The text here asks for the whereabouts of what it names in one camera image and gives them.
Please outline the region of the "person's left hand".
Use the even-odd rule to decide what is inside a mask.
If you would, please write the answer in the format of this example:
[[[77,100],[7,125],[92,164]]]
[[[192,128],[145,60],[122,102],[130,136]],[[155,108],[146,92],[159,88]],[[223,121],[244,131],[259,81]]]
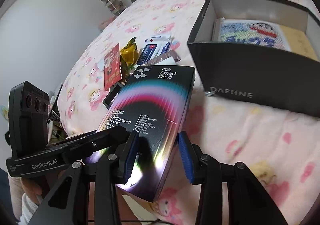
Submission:
[[[25,177],[11,177],[9,174],[8,179],[12,200],[18,200],[26,194],[36,204],[42,201],[42,188],[35,181]]]

